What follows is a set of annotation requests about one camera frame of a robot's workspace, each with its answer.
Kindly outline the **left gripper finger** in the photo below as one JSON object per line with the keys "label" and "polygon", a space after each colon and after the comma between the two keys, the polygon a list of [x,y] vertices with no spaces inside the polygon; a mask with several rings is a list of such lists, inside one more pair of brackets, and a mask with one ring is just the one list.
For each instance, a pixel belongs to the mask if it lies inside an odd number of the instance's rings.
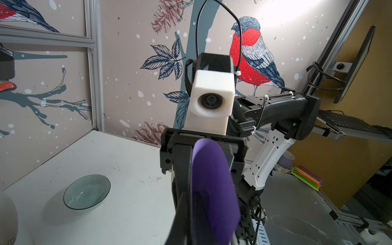
{"label": "left gripper finger", "polygon": [[177,204],[176,215],[165,245],[191,245],[188,194],[182,193]]}

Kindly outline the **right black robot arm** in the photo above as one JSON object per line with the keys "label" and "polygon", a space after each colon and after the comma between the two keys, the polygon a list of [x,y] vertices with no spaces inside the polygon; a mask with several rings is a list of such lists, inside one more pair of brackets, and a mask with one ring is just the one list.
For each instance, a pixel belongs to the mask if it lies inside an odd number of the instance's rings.
{"label": "right black robot arm", "polygon": [[[237,97],[227,135],[167,128],[161,136],[160,165],[173,175],[175,207],[190,213],[256,215],[272,169],[297,140],[314,127],[319,98],[285,91],[263,98]],[[244,138],[270,124],[257,159],[245,168]]]}

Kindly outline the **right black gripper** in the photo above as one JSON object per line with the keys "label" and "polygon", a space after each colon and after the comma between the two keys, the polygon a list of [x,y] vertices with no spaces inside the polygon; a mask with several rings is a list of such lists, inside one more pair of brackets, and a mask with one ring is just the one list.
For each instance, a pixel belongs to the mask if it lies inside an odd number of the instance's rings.
{"label": "right black gripper", "polygon": [[218,143],[228,161],[235,188],[238,188],[241,182],[248,150],[244,139],[167,128],[161,135],[160,167],[163,174],[167,171],[172,173],[173,196],[180,196],[188,190],[189,167],[192,163],[193,149],[199,139],[211,139]]}

